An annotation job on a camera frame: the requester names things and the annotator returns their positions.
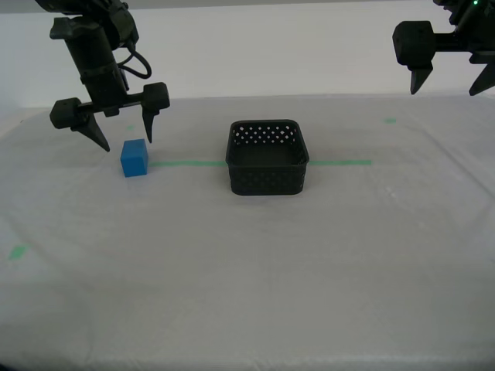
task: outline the blue block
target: blue block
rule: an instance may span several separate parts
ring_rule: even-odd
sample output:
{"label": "blue block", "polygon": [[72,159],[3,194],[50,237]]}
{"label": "blue block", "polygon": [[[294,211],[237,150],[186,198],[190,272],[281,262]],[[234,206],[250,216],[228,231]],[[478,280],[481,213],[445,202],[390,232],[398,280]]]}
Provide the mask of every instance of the blue block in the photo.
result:
{"label": "blue block", "polygon": [[148,174],[148,150],[144,139],[124,143],[121,164],[126,178]]}

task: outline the white backdrop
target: white backdrop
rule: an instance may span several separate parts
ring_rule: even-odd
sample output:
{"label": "white backdrop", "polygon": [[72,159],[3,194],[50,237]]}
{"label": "white backdrop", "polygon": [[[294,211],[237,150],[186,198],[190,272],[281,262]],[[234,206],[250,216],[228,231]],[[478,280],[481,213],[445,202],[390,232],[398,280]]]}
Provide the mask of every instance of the white backdrop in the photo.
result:
{"label": "white backdrop", "polygon": [[[429,19],[448,32],[433,2],[354,2],[135,10],[138,49],[153,80],[177,97],[407,93],[395,60],[394,27]],[[0,15],[0,112],[87,99],[64,43],[49,38],[53,14]],[[469,56],[437,55],[424,92],[467,90],[481,71]],[[142,81],[130,77],[131,88]]]}

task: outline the green line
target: green line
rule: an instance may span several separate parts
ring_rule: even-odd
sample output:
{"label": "green line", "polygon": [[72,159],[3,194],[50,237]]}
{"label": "green line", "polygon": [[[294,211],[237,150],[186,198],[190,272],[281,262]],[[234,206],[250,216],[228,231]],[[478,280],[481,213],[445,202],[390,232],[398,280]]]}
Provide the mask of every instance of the green line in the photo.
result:
{"label": "green line", "polygon": [[9,260],[14,261],[21,259],[28,249],[29,248],[26,245],[18,245],[14,247],[9,255]]}
{"label": "green line", "polygon": [[[372,166],[372,160],[339,160],[339,161],[310,161],[310,166]],[[178,166],[193,166],[193,167],[210,167],[224,168],[227,163],[224,161],[197,161],[197,160],[181,160],[181,161],[161,161],[152,162],[149,164],[152,168],[175,168]]]}
{"label": "green line", "polygon": [[227,163],[225,161],[162,161],[152,162],[149,164],[152,168],[173,168],[176,166],[196,166],[196,167],[225,167]]}
{"label": "green line", "polygon": [[310,161],[312,166],[372,166],[372,160]]}

